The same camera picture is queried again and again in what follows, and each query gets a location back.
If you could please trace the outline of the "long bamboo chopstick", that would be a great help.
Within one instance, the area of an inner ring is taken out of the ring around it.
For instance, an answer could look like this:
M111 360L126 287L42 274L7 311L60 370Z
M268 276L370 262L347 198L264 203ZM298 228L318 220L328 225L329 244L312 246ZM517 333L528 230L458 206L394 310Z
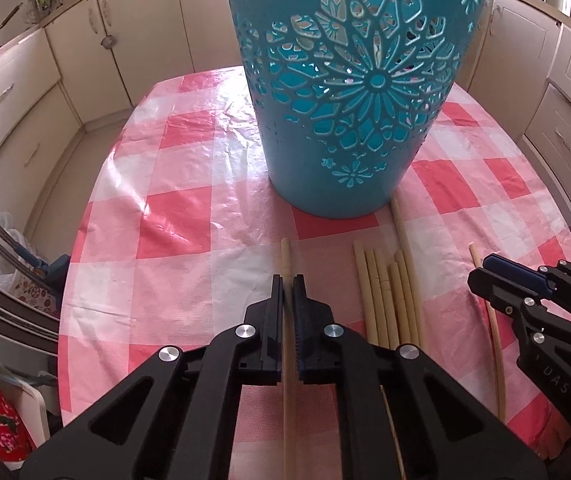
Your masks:
M423 301L420 290L420 283L418 274L415 270L415 261L413 261L412 251L409 243L409 236L403 218L401 218L400 206L395 196L391 198L391 211L394 221L394 226L397 232L399 243L399 250L404 252L406 259L407 269L409 273L409 280L411 284L413 301L415 301L415 315L417 315L417 324L420 337L420 347L422 350L427 350L427 336L424 333L423 325Z

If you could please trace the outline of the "teal perforated plastic basket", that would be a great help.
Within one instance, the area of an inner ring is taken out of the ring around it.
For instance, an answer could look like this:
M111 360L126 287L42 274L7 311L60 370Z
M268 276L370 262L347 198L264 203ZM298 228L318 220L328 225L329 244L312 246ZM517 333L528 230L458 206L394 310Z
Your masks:
M491 0L228 0L268 168L329 219L391 198Z

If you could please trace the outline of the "pink checkered tablecloth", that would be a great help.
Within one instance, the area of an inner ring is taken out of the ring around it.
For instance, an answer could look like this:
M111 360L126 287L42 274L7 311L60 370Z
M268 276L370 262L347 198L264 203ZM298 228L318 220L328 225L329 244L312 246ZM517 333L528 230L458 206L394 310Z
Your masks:
M571 260L571 232L532 166L467 92L453 88L396 193L418 274L430 355L496 404L475 257L535 268ZM281 240L307 292L365 328L354 242L397 252L391 206L351 220L305 214L267 176L241 68L160 82L103 162L72 251L59 336L70 422L167 344L193 349L241 323L281 271Z

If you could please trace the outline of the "blue mop head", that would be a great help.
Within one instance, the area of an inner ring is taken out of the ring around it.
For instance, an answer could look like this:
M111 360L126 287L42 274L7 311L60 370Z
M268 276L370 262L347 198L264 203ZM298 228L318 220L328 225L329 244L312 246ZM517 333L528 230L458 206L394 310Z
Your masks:
M71 263L69 255L61 255L53 262L47 262L32 254L28 248L21 244L16 244L13 251L32 273L53 292L63 294Z

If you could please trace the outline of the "cream kitchen cabinets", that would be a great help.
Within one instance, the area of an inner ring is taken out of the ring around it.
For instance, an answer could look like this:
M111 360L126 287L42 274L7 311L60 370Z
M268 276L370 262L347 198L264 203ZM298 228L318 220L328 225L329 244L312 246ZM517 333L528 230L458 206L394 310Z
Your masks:
M227 0L70 0L0 48L0 149L41 188L72 137L137 105L153 84L240 61ZM571 222L571 18L494 0L458 82L543 167Z

